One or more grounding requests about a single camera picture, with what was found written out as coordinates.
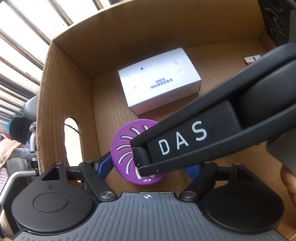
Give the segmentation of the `person's right hand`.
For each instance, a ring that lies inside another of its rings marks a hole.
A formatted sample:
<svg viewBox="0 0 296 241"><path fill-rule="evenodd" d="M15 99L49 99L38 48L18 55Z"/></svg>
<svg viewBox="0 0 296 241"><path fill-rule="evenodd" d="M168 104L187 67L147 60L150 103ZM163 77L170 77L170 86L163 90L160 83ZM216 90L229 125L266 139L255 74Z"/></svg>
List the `person's right hand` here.
<svg viewBox="0 0 296 241"><path fill-rule="evenodd" d="M287 188L292 204L296 206L296 177L284 164L281 166L280 178Z"/></svg>

